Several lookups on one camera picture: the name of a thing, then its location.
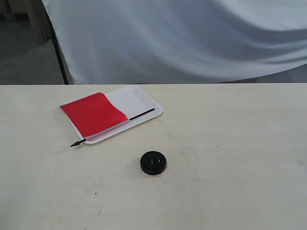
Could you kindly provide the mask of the red flag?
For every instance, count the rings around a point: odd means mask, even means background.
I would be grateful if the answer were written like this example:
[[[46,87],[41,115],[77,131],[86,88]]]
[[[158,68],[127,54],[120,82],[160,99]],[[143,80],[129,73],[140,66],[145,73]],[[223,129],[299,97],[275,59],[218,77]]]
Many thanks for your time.
[[[73,143],[71,147],[78,146],[88,139],[104,134],[155,110],[151,108],[129,118],[101,92],[61,105],[60,108],[83,137]]]

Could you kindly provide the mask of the black round flag base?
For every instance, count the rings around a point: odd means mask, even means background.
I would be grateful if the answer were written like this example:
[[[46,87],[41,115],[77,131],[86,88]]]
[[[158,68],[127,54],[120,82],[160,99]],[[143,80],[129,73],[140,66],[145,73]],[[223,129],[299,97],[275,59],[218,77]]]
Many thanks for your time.
[[[140,168],[147,175],[159,175],[166,167],[166,157],[158,151],[148,151],[140,158]]]

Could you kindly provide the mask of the white plastic tray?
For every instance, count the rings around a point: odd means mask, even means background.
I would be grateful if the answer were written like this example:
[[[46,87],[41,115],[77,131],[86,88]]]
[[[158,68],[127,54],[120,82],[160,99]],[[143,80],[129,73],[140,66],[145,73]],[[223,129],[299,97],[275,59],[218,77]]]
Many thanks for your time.
[[[87,138],[82,136],[75,125],[72,125],[80,138],[79,141],[72,144],[73,147],[82,143],[92,145],[104,141],[112,136],[152,120],[163,113],[162,107],[138,86],[126,86],[107,93],[106,97],[118,110],[132,120]]]

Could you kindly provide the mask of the white backdrop cloth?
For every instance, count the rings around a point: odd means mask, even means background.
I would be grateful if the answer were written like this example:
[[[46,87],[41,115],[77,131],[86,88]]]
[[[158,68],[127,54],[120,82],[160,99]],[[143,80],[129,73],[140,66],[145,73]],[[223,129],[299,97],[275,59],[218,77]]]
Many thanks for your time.
[[[304,0],[46,0],[76,84],[306,82]]]

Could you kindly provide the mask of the black backdrop stand pole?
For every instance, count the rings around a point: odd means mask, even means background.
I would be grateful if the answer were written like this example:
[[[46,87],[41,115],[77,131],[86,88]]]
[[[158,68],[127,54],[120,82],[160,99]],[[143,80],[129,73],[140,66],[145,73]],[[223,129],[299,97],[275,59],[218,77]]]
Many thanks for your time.
[[[60,49],[59,49],[58,40],[57,40],[55,31],[53,29],[51,22],[49,22],[49,27],[50,27],[50,33],[51,33],[51,41],[52,41],[52,44],[53,44],[53,47],[54,47],[54,50],[55,50],[55,53],[56,53],[57,61],[58,61],[58,64],[59,64],[59,68],[60,68],[60,72],[61,72],[64,84],[69,85],[68,77],[66,75],[63,60],[62,60],[62,57],[61,57],[61,52],[60,52]]]

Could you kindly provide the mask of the wooden furniture in background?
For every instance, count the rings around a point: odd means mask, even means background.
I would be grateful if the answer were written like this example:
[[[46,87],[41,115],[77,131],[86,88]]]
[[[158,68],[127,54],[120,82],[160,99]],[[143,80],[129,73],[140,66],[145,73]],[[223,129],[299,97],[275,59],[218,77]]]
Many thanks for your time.
[[[39,45],[51,38],[48,16],[41,0],[0,0],[0,14],[9,22],[26,15]]]

